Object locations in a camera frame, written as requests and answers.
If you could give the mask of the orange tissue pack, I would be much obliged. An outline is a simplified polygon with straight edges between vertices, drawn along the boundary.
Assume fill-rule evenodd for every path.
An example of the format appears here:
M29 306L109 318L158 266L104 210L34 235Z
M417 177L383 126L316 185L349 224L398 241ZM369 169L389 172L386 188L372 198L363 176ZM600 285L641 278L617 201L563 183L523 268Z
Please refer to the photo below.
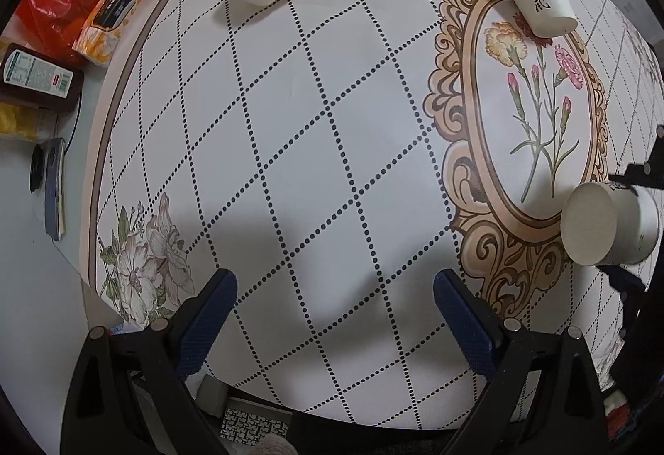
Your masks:
M107 68L125 28L143 0L99 0L82 25L72 48L88 61Z

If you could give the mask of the dark brown bottle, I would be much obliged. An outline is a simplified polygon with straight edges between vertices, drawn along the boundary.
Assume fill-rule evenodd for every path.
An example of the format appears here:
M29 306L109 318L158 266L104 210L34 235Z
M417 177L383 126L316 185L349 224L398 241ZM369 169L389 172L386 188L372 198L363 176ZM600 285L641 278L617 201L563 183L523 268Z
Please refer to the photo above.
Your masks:
M1 61L1 98L16 105L68 114L76 109L84 73L10 43Z

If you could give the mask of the blue smartphone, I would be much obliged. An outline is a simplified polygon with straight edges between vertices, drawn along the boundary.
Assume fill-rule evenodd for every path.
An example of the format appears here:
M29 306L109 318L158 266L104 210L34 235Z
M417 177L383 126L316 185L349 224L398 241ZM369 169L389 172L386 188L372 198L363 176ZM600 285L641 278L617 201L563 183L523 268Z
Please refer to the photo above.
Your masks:
M63 138L54 138L46 144L44 217L46 233L53 241L60 241L65 233L62 192L63 157Z

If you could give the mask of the patterned white tablecloth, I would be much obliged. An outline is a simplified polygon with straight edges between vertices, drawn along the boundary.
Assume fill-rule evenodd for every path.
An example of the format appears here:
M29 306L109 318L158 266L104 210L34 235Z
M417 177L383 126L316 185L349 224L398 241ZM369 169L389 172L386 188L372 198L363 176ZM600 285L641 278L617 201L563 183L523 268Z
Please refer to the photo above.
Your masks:
M219 268L207 363L314 416L458 426L483 388L433 301L452 268L503 317L580 329L602 385L623 306L561 245L577 184L647 157L657 57L611 0L545 44L511 0L144 0L89 141L79 268L124 319Z

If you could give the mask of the yellow plastic bag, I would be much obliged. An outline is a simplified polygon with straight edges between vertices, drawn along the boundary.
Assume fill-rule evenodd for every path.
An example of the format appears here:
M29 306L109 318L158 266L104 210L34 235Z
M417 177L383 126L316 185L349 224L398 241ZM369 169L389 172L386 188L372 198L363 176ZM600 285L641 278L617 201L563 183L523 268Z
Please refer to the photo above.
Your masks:
M43 143L53 137L55 117L47 111L0 102L2 137Z

